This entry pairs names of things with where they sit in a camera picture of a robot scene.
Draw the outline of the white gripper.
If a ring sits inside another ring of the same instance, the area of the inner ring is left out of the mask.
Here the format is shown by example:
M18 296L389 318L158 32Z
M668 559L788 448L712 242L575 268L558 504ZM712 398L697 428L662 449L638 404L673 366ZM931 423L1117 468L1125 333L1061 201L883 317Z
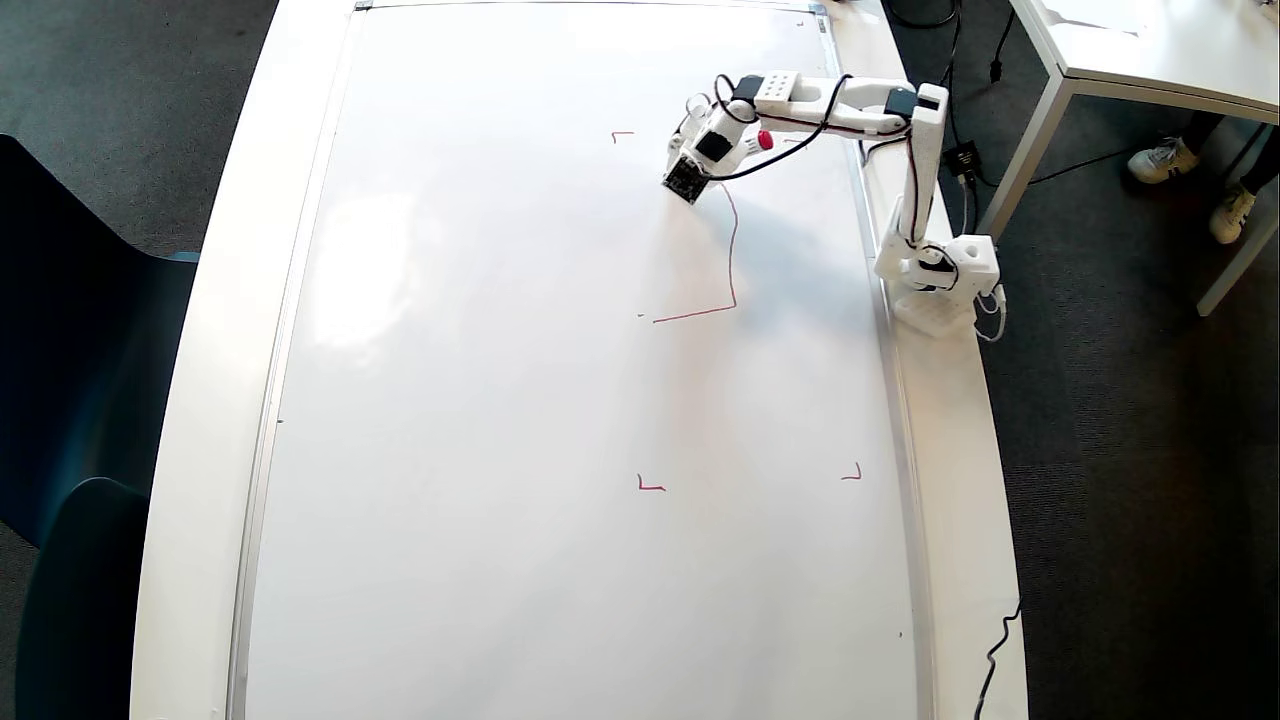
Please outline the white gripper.
M759 126L749 101L730 100L723 108L699 102L685 113L676 138L669 138L666 168L692 161L704 176L730 176L749 158L772 149L773 138Z

